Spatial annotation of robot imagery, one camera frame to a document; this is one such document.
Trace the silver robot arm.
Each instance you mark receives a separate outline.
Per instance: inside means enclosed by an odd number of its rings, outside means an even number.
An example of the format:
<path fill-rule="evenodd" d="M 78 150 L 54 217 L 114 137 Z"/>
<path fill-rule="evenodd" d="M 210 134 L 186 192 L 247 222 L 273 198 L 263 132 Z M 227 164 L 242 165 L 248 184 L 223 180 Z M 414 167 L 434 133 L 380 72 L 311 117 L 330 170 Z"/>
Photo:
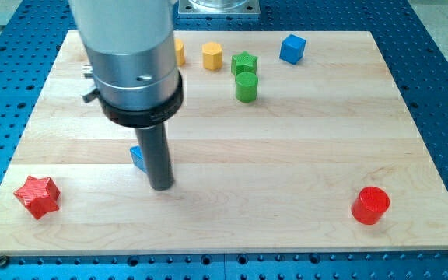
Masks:
<path fill-rule="evenodd" d="M 70 0 L 97 98 L 108 119 L 130 128 L 163 123 L 180 108 L 170 0 Z"/>

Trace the yellow block behind arm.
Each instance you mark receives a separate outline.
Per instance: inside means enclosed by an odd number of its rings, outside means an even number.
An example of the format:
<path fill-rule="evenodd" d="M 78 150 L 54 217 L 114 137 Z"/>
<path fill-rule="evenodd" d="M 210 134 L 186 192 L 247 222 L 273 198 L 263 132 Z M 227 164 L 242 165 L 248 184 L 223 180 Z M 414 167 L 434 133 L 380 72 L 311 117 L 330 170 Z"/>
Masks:
<path fill-rule="evenodd" d="M 177 65 L 183 66 L 186 62 L 185 60 L 185 51 L 184 51 L 184 42 L 177 38 L 174 40 L 174 47 L 175 47 L 175 55 L 176 55 L 176 61 Z"/>

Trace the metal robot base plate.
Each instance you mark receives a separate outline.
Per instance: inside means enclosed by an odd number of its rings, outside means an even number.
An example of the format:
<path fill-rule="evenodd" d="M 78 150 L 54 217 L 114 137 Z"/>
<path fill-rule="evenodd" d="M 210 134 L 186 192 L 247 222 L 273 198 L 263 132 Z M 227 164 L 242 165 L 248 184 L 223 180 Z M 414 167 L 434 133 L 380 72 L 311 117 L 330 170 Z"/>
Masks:
<path fill-rule="evenodd" d="M 183 18 L 258 18 L 259 0 L 179 0 L 177 13 Z"/>

